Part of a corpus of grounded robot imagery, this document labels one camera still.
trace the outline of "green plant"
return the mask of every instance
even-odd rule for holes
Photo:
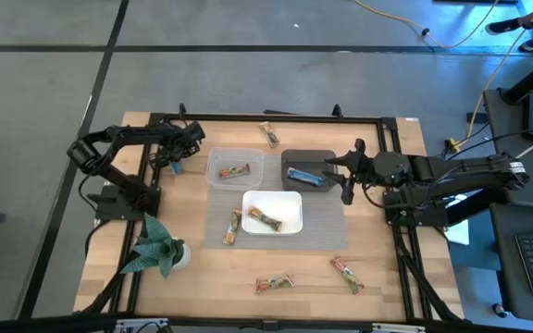
[[[170,274],[172,266],[182,259],[184,240],[174,240],[166,227],[153,216],[145,214],[147,237],[138,237],[133,251],[140,256],[126,264],[120,273],[143,271],[145,268],[159,265],[164,278]]]

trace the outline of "wooden tabletop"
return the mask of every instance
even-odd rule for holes
[[[123,125],[143,126],[148,113],[127,112]],[[418,120],[398,118],[403,152],[426,154]],[[137,300],[138,315],[223,318],[279,318],[362,321],[403,321],[403,298],[391,230],[384,213],[355,191],[353,205],[344,206],[348,224],[347,251],[282,251],[204,248],[208,183],[205,179],[211,148],[258,148],[265,154],[286,149],[329,149],[336,155],[353,149],[356,138],[366,141],[366,153],[379,152],[376,127],[368,124],[272,123],[280,145],[270,148],[254,122],[201,121],[206,139],[201,152],[183,162],[184,172],[162,171],[162,197],[158,219],[170,233],[186,240],[192,260],[182,270],[163,279],[157,267],[145,270]],[[386,135],[389,147],[391,139]],[[143,148],[123,148],[114,165],[136,174]],[[383,190],[371,189],[381,202]],[[229,216],[224,216],[225,233]],[[81,277],[75,310],[89,305],[117,269],[125,232],[124,221],[112,221],[92,238]],[[445,239],[432,228],[418,228],[426,276],[450,309],[462,316],[458,290]],[[366,286],[352,295],[328,263],[340,256]],[[254,294],[257,277],[292,274],[296,287]],[[119,310],[126,309],[130,276],[125,278]],[[421,315],[418,292],[411,277],[415,314]]]

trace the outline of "gray placemat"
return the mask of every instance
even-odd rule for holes
[[[282,191],[281,157],[265,155],[261,191]],[[269,250],[347,250],[347,222],[341,202],[341,187],[329,192],[302,192],[304,228],[293,236],[251,236],[242,226],[233,246],[223,244],[223,236],[231,219],[231,210],[242,209],[244,191],[224,191],[209,187],[205,248],[269,249]]]

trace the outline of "blue snack bar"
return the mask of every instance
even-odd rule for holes
[[[322,178],[314,176],[307,172],[297,170],[293,167],[287,169],[287,178],[301,181],[302,183],[306,183],[315,187],[320,187],[324,183],[324,180]]]

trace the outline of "white pot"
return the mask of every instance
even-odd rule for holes
[[[189,247],[189,244],[182,244],[182,249],[184,250],[184,254],[182,255],[182,258],[180,258],[180,261],[172,266],[173,270],[182,269],[191,261],[191,248]]]

